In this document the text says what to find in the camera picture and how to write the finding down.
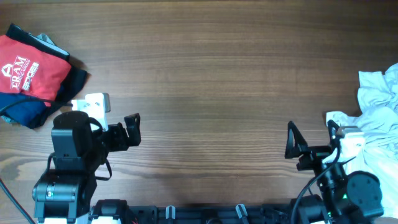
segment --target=crumpled white fabric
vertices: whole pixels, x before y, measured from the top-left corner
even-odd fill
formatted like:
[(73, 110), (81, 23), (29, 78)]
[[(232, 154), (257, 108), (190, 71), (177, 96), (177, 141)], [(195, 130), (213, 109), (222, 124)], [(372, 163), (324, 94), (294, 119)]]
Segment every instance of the crumpled white fabric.
[[(343, 112), (326, 114), (340, 126), (357, 126), (364, 132), (365, 146), (345, 165), (350, 174), (363, 170), (381, 183), (384, 217), (398, 218), (398, 63), (382, 72), (359, 72), (359, 117)], [(349, 150), (342, 145), (342, 151)], [(349, 158), (341, 157), (339, 161)]]

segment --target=wooden table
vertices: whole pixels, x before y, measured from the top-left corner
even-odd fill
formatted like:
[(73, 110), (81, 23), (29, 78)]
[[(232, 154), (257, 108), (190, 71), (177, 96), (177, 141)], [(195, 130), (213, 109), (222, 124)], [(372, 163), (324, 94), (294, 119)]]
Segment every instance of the wooden table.
[[(76, 98), (109, 93), (109, 123), (141, 114), (141, 145), (109, 155), (113, 178), (98, 182), (92, 203), (261, 204), (288, 202), (313, 176), (284, 159), (287, 123), (295, 121), (309, 145), (326, 144), (327, 111), (358, 114), (358, 70), (398, 61), (397, 8), (354, 1), (3, 4), (0, 33), (13, 22), (69, 51), (90, 73)], [(60, 113), (36, 130), (0, 122), (0, 176), (30, 214)], [(0, 217), (25, 223), (2, 192)]]

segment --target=printed logo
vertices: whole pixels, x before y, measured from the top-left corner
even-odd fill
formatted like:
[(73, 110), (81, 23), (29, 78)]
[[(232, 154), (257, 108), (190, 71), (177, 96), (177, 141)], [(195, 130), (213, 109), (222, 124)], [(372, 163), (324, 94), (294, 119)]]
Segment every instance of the printed logo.
[(39, 64), (36, 62), (33, 62), (32, 66), (30, 67), (29, 71), (27, 72), (24, 85), (22, 86), (23, 90), (29, 90), (30, 83), (32, 81), (33, 76), (35, 76), (38, 67), (39, 67)]
[[(7, 64), (1, 68), (1, 72), (5, 77), (9, 77), (11, 80), (10, 89), (19, 90), (19, 86), (21, 85), (22, 78), (25, 75), (27, 67), (30, 64), (30, 60), (27, 58), (23, 58), (17, 56), (13, 65)], [(23, 90), (29, 90), (30, 83), (32, 81), (33, 76), (36, 74), (37, 68), (39, 64), (34, 62), (27, 72), (24, 85), (22, 86)]]

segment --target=red fabric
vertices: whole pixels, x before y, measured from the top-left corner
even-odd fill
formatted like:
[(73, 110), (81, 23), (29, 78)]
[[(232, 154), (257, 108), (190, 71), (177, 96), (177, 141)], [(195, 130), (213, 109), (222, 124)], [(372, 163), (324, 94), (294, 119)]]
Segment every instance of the red fabric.
[(0, 92), (54, 100), (71, 65), (56, 56), (0, 36)]

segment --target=white bracket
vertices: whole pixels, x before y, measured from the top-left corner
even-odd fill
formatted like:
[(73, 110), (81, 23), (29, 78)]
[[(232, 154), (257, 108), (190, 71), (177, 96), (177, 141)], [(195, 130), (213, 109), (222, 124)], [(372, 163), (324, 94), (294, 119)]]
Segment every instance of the white bracket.
[[(108, 130), (106, 113), (111, 111), (111, 102), (107, 93), (87, 94), (84, 100), (72, 100), (72, 110), (86, 112), (89, 117), (99, 121), (103, 131)], [(91, 124), (91, 130), (97, 130), (98, 127)]]
[[(348, 161), (359, 154), (365, 147), (366, 140), (364, 133), (357, 126), (342, 126), (337, 130), (337, 136), (340, 136), (340, 158), (338, 162)], [(324, 164), (332, 162), (337, 156), (337, 150), (324, 158)]]

